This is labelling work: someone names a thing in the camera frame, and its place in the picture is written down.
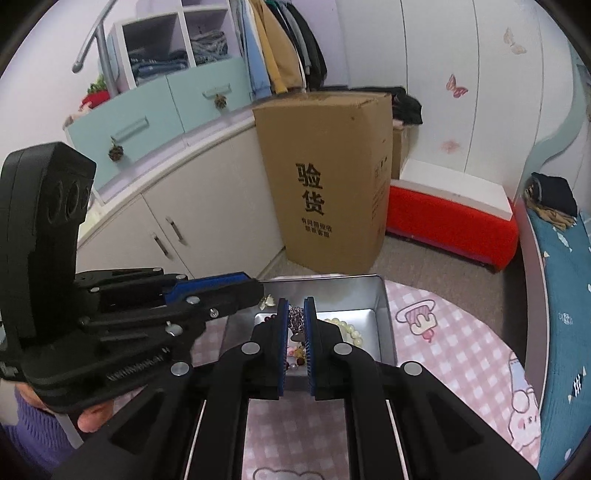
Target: drawer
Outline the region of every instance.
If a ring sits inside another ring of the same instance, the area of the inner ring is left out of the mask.
[[[167,77],[186,132],[251,103],[246,67],[241,57],[208,63]],[[226,108],[216,107],[217,93],[226,97]]]
[[[68,127],[74,147],[96,162],[96,188],[183,132],[164,76],[118,95]],[[111,137],[123,147],[118,162],[109,158]]]

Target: person's hand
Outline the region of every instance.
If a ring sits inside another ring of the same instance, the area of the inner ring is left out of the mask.
[[[17,383],[18,392],[32,407],[51,413],[34,390],[26,383]],[[78,418],[78,428],[86,433],[96,432],[113,416],[113,400],[87,408]]]

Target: large brown cardboard box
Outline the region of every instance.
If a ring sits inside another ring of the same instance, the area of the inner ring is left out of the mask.
[[[392,178],[399,179],[408,157],[409,127],[392,127]]]
[[[298,93],[254,115],[287,258],[319,273],[367,273],[386,226],[389,94]]]

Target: beige butterfly sticker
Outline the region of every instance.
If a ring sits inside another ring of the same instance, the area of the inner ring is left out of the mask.
[[[505,35],[503,36],[503,40],[507,45],[511,46],[511,51],[515,55],[522,55],[524,53],[527,53],[527,50],[525,47],[522,47],[518,43],[515,43],[515,38],[513,37],[513,32],[511,31],[510,28],[507,28],[507,31],[505,32]]]

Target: floor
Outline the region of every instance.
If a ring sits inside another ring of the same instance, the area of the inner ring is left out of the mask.
[[[312,270],[282,255],[265,272],[308,275]],[[370,273],[386,280],[432,291],[486,323],[525,363],[527,297],[521,249],[500,273],[457,255],[396,236],[387,236]]]

